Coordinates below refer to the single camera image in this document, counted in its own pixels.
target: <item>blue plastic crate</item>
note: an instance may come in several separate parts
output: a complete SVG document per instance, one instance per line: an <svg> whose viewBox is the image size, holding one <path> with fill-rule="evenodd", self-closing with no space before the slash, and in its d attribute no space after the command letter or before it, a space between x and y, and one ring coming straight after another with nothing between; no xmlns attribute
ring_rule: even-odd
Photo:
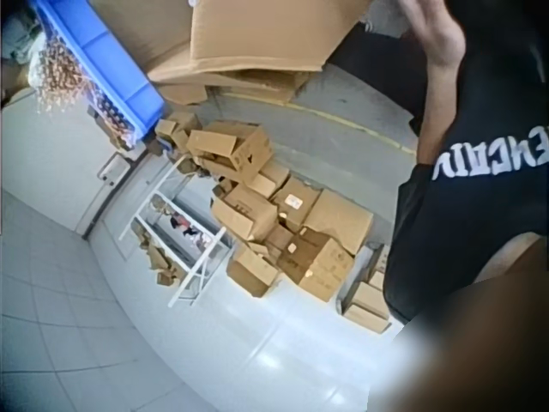
<svg viewBox="0 0 549 412"><path fill-rule="evenodd" d="M51 25L87 75L141 139L162 115L164 101L86 0L34 0L48 34Z"/></svg>

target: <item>label on box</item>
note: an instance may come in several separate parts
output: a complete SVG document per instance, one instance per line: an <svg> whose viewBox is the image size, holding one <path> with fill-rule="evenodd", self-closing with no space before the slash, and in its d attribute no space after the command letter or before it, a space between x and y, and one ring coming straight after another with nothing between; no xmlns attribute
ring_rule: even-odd
<svg viewBox="0 0 549 412"><path fill-rule="evenodd" d="M296 210L299 210L299 208L303 204L303 200L301 200L299 197L295 197L294 195L288 195L284 203L288 206L292 206Z"/></svg>

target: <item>person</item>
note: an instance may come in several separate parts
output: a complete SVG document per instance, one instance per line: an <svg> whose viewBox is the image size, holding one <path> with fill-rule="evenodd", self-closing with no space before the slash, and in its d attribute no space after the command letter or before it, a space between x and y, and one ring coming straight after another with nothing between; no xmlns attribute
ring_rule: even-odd
<svg viewBox="0 0 549 412"><path fill-rule="evenodd" d="M549 105L546 24L536 20L544 10L511 0L399 3L423 49L414 61L426 66L423 96L407 99L419 120L417 165L398 190L383 287L406 324L488 276L493 257L509 267L509 256L547 236ZM357 71L349 56L335 60Z"/></svg>
<svg viewBox="0 0 549 412"><path fill-rule="evenodd" d="M178 213L174 213L172 217L170 217L170 224L174 229L182 228L183 236L186 236L187 234L189 236L194 236L200 233L198 229L195 229L194 227L192 227L190 225L190 222Z"/></svg>

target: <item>yellow floor line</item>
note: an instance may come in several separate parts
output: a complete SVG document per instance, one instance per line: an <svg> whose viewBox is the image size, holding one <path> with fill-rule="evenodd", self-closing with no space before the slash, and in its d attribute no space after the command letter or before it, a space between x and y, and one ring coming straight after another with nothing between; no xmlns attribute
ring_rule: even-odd
<svg viewBox="0 0 549 412"><path fill-rule="evenodd" d="M346 118L341 118L339 116L335 116L334 114L322 112L320 110L316 109L310 109L309 107L304 107L300 105L296 105L295 103L283 103L281 101L277 100L271 100L271 99L264 99L261 97L256 96L247 96L245 94L238 94L238 93L224 93L223 94L226 97L233 97L234 99L244 99L244 100L253 100L258 101L260 103L265 103L268 105L278 106L278 107L285 107L286 109L292 109L297 110L300 112L307 112L311 114L315 114L321 118L325 118L327 120L330 120L332 122L336 122L339 124L342 124L346 127L349 127L351 129L360 130L364 133L369 134L370 136L376 138L377 140L384 142L388 144L389 146L392 146L394 148L398 148L399 150L403 151L404 153L408 155L415 156L415 150L411 148L407 148L406 146L401 145L400 143L396 142L394 139L391 139L390 137L387 137L385 135L382 135L381 133L376 132L375 130L369 129L361 124L357 124L352 122L351 120L347 120Z"/></svg>

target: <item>black t-shirt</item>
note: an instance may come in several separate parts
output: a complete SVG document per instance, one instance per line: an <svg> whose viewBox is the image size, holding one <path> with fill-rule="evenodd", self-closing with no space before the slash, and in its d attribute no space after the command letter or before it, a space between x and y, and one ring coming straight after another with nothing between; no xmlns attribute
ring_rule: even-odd
<svg viewBox="0 0 549 412"><path fill-rule="evenodd" d="M518 234L547 235L546 85L532 54L468 55L435 166L399 189L384 295L406 323L470 285Z"/></svg>

